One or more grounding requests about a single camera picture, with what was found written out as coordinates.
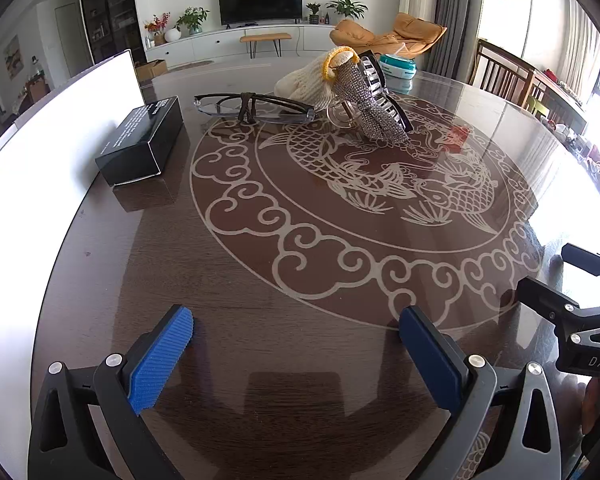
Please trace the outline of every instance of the orange leather chair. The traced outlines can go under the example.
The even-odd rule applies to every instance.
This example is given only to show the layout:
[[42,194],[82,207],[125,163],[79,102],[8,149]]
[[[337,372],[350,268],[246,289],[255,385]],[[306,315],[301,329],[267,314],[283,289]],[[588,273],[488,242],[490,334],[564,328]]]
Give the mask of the orange leather chair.
[[357,53],[371,50],[374,54],[396,54],[413,59],[436,44],[446,32],[446,27],[414,18],[400,12],[394,22],[394,30],[376,36],[370,30],[351,20],[342,20],[330,33],[337,46],[350,46]]

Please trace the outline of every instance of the white knit glove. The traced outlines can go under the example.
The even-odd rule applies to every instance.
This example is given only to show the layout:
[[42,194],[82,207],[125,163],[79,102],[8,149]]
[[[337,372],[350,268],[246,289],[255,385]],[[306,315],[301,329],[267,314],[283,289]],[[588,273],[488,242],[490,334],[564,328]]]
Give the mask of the white knit glove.
[[293,99],[311,105],[316,112],[337,101],[331,88],[334,69],[352,57],[359,62],[358,54],[349,46],[339,46],[315,58],[304,68],[285,75],[276,83],[273,93],[278,97]]

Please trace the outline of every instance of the potted plant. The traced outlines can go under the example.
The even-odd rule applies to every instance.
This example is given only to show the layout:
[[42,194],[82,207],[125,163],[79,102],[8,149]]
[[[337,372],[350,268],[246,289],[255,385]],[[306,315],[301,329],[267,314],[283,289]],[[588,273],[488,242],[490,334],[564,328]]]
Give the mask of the potted plant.
[[317,25],[320,21],[318,18],[320,4],[306,4],[306,8],[311,10],[311,14],[309,15],[309,23],[311,23],[311,25]]
[[187,7],[184,9],[184,14],[178,18],[176,26],[178,29],[184,25],[189,29],[189,34],[202,32],[202,22],[206,20],[209,11],[203,7]]
[[362,2],[352,2],[351,0],[331,0],[327,7],[336,9],[336,13],[343,15],[345,18],[350,16],[360,19],[365,17],[365,11],[369,8]]
[[154,20],[144,24],[144,28],[154,35],[154,41],[156,45],[162,45],[165,43],[164,29],[166,28],[170,17],[170,12],[163,12],[160,18],[154,14]]

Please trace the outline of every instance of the silver screw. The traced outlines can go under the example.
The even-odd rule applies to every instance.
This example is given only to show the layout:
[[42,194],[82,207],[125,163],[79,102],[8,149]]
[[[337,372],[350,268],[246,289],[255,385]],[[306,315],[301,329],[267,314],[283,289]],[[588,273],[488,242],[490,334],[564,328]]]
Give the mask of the silver screw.
[[469,362],[471,363],[471,366],[475,368],[482,368],[486,363],[484,357],[476,354],[469,356]]
[[59,363],[58,361],[49,365],[50,374],[57,374],[60,370],[62,370],[62,363]]
[[122,362],[122,355],[111,354],[105,362],[107,366],[118,366]]
[[538,363],[529,363],[526,369],[533,375],[540,375],[542,373],[542,367]]

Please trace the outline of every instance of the dark wood tabletop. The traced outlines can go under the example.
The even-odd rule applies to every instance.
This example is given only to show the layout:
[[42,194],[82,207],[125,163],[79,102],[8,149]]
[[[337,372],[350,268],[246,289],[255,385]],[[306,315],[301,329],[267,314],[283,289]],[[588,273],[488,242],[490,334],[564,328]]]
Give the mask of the dark wood tabletop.
[[33,405],[51,362],[125,352],[178,303],[192,345],[142,417],[184,478],[403,479],[448,417],[395,330],[416,303],[467,354],[544,367],[568,460],[586,378],[555,369],[552,325],[512,291],[535,276],[600,304],[600,279],[557,256],[567,241],[600,252],[589,177],[527,113],[427,73],[396,94],[415,126],[403,149],[322,118],[238,126],[192,104],[271,92],[307,61],[154,80],[148,98],[177,95],[184,127],[163,175],[113,189],[98,176],[87,193],[46,290]]

